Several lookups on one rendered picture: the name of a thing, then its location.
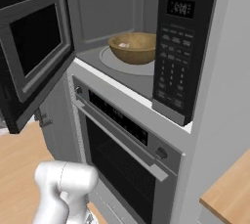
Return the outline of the wooden bowl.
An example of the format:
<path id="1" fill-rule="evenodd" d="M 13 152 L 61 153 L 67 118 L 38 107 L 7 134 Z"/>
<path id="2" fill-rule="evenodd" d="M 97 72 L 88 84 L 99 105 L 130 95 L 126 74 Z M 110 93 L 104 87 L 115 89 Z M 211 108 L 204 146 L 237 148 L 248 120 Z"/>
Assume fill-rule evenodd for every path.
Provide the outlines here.
<path id="1" fill-rule="evenodd" d="M 129 47 L 119 47 L 120 43 L 128 43 Z M 144 65 L 154 60 L 156 35 L 145 32 L 122 33 L 109 38 L 108 46 L 120 61 L 130 65 Z"/>

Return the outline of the black microwave oven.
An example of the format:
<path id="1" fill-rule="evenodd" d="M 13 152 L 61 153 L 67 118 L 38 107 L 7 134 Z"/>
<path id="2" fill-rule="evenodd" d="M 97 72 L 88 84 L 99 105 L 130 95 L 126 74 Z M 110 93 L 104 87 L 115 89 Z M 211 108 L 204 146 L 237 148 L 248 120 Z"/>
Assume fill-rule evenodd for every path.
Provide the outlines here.
<path id="1" fill-rule="evenodd" d="M 192 121 L 215 0 L 68 0 L 78 59 L 136 93 L 181 126 Z M 114 56 L 112 36 L 156 35 L 154 60 Z"/>

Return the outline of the grey cupboard door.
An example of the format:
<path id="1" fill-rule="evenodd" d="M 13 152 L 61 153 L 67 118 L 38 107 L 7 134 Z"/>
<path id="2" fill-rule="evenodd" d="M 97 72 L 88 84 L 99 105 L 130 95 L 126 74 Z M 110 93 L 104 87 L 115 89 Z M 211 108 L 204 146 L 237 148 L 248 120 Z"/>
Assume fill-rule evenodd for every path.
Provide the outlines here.
<path id="1" fill-rule="evenodd" d="M 80 162 L 73 108 L 64 74 L 40 106 L 52 124 L 41 128 L 48 151 L 56 160 Z"/>

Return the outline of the black microwave door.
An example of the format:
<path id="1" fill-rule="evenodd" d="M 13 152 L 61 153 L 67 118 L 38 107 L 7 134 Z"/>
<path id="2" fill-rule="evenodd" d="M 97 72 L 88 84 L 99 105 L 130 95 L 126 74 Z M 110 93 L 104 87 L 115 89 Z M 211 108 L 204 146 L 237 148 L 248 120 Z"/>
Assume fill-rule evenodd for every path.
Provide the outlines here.
<path id="1" fill-rule="evenodd" d="M 0 0 L 0 113 L 19 134 L 73 61 L 67 0 Z"/>

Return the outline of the grey tall cabinet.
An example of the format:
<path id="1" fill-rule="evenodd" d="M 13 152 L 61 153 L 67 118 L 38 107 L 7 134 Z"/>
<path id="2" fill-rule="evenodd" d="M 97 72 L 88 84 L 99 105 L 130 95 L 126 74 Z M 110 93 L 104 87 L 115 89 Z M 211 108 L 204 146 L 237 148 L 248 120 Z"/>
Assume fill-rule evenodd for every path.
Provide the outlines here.
<path id="1" fill-rule="evenodd" d="M 196 224 L 201 195 L 250 149 L 250 0 L 216 2 L 191 128 L 79 59 L 68 71 L 185 154 L 171 224 Z"/>

